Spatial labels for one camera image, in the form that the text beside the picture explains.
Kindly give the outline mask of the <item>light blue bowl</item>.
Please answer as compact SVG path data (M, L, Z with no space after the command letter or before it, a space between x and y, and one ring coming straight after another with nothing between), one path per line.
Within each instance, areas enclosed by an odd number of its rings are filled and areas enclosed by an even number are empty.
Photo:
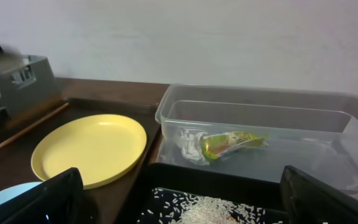
M0 191L0 205L40 185L42 182L27 182Z

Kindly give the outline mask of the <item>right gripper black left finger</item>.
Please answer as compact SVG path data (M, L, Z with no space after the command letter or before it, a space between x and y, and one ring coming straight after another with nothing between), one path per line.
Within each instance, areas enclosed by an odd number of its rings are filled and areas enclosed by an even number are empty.
M0 205L0 224L77 223L83 201L80 172L72 167Z

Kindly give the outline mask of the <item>wooden chopstick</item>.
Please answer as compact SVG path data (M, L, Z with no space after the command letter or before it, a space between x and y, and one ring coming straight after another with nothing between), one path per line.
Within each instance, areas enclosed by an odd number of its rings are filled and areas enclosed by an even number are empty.
M49 118L55 116L59 112L63 111L68 106L69 106L69 103L64 103L63 105L61 105L57 109L53 110L52 112L49 112L48 114L46 114L45 116L43 116L42 118L37 120L36 122L34 122L31 125L29 125L28 127L24 128L23 130L20 130L18 133L15 133L11 137L9 137L8 139L6 139L6 140L4 140L3 142L0 143L0 149L3 148L4 146L7 146L10 143L14 142L16 139L18 139L19 137L21 137L24 134L28 133L30 130L32 130L36 126L42 124L44 121L48 120Z

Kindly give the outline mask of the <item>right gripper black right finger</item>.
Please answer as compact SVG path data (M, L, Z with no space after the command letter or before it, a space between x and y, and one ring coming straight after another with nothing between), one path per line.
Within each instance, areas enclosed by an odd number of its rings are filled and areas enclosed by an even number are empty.
M285 166L280 191L291 224L358 224L358 200L293 166Z

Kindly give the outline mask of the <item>pile of rice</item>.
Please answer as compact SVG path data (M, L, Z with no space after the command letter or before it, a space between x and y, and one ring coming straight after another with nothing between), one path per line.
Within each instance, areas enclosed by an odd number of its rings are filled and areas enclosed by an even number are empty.
M155 224L285 224L287 216L275 210L221 198L163 188L151 190L136 223Z

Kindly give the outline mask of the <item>green orange snack wrapper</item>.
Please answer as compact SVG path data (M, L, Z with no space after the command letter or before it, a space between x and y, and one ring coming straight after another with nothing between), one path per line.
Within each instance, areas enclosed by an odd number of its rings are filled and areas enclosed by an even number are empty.
M218 160L238 149L264 147L266 145L264 136L256 136L245 131L226 132L200 138L201 152L209 161Z

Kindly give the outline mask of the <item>white tissue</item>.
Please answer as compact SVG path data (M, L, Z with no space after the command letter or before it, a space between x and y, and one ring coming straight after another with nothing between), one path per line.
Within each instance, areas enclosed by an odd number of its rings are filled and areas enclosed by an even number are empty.
M176 140L177 146L181 149L182 156L198 166L209 165L201 149L201 138L206 134L207 132L192 134L189 129L184 129L180 130L180 137Z

